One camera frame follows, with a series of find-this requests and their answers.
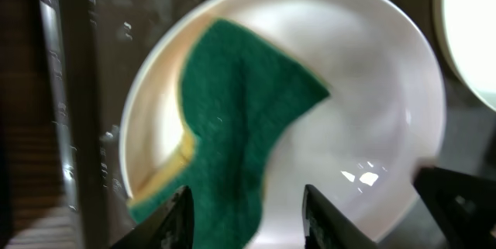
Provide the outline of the white plate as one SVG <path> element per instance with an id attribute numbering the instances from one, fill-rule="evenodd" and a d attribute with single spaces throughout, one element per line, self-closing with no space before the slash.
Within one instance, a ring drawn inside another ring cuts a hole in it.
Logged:
<path id="1" fill-rule="evenodd" d="M 495 0 L 432 0 L 440 50 L 461 82 L 495 109 Z"/>
<path id="2" fill-rule="evenodd" d="M 388 0 L 207 0 L 189 12 L 150 51 L 126 99 L 119 162 L 128 196 L 143 189 L 185 134 L 177 108 L 181 65 L 216 18 L 280 47 L 331 93 L 274 148 L 250 246 L 303 247 L 308 184 L 371 240 L 385 237 L 417 201 L 414 173 L 436 159 L 446 122 L 436 57 Z"/>

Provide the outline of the green yellow sponge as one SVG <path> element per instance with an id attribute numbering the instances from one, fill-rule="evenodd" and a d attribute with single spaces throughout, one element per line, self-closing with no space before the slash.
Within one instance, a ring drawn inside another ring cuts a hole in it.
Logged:
<path id="1" fill-rule="evenodd" d="M 287 127 L 329 91 L 316 76 L 254 32 L 214 21 L 181 71 L 190 161 L 129 209 L 145 221 L 181 186 L 191 190 L 196 248 L 242 248 L 262 218 L 265 167 Z"/>

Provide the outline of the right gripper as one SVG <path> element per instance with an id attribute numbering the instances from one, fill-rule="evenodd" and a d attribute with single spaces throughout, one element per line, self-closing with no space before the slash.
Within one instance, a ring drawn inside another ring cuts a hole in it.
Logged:
<path id="1" fill-rule="evenodd" d="M 438 167 L 413 181 L 450 248 L 495 249 L 495 182 Z"/>

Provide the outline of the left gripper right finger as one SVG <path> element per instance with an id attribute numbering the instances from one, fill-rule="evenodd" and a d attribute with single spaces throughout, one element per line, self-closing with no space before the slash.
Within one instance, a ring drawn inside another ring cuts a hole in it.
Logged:
<path id="1" fill-rule="evenodd" d="M 305 249 L 377 249 L 314 185 L 305 186 L 302 220 Z"/>

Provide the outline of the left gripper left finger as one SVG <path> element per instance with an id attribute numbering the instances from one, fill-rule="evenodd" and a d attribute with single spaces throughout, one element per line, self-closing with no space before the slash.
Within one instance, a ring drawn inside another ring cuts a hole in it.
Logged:
<path id="1" fill-rule="evenodd" d="M 181 186 L 111 249 L 192 249 L 193 236 L 193 196 L 189 187 Z"/>

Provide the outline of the white plate front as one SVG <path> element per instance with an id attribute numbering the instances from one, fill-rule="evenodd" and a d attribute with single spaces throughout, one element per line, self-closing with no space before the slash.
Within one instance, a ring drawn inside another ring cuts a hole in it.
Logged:
<path id="1" fill-rule="evenodd" d="M 119 162 L 128 196 L 143 189 L 185 134 L 177 108 L 181 65 L 216 18 L 280 47 L 331 93 L 274 148 L 250 246 L 303 247 L 308 184 L 371 240 L 385 237 L 417 201 L 414 173 L 436 159 L 446 122 L 436 57 L 388 0 L 207 0 L 189 12 L 150 51 L 126 99 Z"/>

